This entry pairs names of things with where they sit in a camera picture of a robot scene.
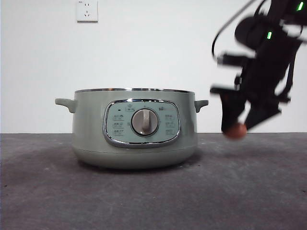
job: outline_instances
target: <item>electrical outlet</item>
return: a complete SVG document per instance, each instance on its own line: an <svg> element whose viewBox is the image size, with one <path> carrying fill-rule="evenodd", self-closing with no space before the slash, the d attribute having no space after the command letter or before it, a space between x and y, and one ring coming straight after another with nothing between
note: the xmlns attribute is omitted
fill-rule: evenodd
<svg viewBox="0 0 307 230"><path fill-rule="evenodd" d="M98 1L97 0L77 1L77 22L79 23L98 22Z"/></svg>

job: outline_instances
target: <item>black cable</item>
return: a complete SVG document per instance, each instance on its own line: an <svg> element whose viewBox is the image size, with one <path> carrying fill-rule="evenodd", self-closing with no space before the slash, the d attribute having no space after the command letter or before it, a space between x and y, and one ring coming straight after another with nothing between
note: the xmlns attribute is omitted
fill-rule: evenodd
<svg viewBox="0 0 307 230"><path fill-rule="evenodd" d="M264 4L266 1L267 1L267 0L263 0L263 1L260 3L260 5L258 6L258 8L256 9L256 12L255 12L254 16L259 15L260 9L261 9L261 7L263 6L263 4Z"/></svg>
<svg viewBox="0 0 307 230"><path fill-rule="evenodd" d="M251 4L253 4L255 1L257 0L250 0L246 5L244 5L231 19L229 19L223 26L222 28L219 30L219 32L217 33L217 35L215 36L213 43L212 43L212 57L214 60L217 61L217 58L214 54L214 47L215 47L215 43L217 38L219 37L219 35L221 34L221 32L224 31L224 29L226 29L230 23L232 23L243 11L245 11Z"/></svg>

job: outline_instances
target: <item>metal rim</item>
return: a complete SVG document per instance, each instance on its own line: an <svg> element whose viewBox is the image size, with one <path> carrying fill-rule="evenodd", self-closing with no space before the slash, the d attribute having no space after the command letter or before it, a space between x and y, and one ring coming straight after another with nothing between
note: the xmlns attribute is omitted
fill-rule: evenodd
<svg viewBox="0 0 307 230"><path fill-rule="evenodd" d="M97 91L145 91L145 92L183 92L183 93L194 93L192 91L185 90L170 90L170 89L150 89L150 88L104 88L104 89L87 89L87 90L77 90L75 93L79 92L97 92Z"/></svg>

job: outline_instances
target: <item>concrete floor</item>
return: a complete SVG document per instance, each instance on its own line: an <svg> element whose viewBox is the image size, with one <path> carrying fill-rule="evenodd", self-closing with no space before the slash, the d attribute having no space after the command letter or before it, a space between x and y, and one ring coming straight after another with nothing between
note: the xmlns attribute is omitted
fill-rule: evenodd
<svg viewBox="0 0 307 230"><path fill-rule="evenodd" d="M70 134L1 135L2 230L305 230L307 134L199 134L172 167L78 162Z"/></svg>

